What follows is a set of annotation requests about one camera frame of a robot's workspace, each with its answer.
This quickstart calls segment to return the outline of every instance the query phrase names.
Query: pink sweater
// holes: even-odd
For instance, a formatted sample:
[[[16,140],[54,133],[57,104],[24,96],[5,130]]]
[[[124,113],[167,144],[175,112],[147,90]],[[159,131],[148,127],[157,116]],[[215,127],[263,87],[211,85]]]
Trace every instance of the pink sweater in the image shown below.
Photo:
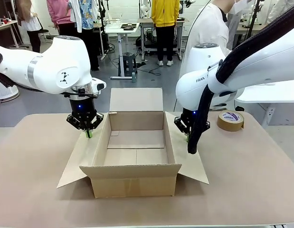
[[[54,24],[72,23],[70,20],[70,11],[66,16],[68,0],[47,0],[47,8]]]

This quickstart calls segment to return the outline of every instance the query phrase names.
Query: patterned shirt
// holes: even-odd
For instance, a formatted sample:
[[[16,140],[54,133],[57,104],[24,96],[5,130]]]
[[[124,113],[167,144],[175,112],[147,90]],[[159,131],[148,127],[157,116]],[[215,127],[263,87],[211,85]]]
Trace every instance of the patterned shirt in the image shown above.
[[[83,29],[93,29],[92,0],[78,0]]]

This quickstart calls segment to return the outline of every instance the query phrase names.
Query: brown jacket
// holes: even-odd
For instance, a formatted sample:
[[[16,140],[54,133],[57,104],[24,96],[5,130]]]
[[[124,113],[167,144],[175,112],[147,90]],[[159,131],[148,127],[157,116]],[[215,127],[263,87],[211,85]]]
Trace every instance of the brown jacket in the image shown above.
[[[29,22],[32,6],[31,0],[15,0],[15,3],[17,9],[16,13],[20,21],[25,20],[26,22]]]

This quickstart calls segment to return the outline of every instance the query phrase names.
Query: person in pink sweater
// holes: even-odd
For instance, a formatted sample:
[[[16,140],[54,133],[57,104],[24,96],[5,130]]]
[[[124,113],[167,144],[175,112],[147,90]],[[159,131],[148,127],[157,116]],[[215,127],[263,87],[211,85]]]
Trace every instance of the person in pink sweater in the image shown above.
[[[78,37],[75,23],[70,20],[70,12],[66,15],[68,0],[47,0],[47,8],[52,22],[63,36]]]

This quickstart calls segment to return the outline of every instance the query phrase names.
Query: white sneaker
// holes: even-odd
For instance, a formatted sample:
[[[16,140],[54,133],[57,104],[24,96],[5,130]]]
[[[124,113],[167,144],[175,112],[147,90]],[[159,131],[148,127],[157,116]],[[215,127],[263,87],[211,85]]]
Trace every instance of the white sneaker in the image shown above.
[[[170,67],[170,66],[172,66],[172,65],[173,65],[173,60],[172,60],[172,61],[168,61],[168,62],[167,62],[167,66],[169,66],[169,67]]]
[[[162,61],[157,61],[157,64],[162,67],[164,65],[164,63]]]

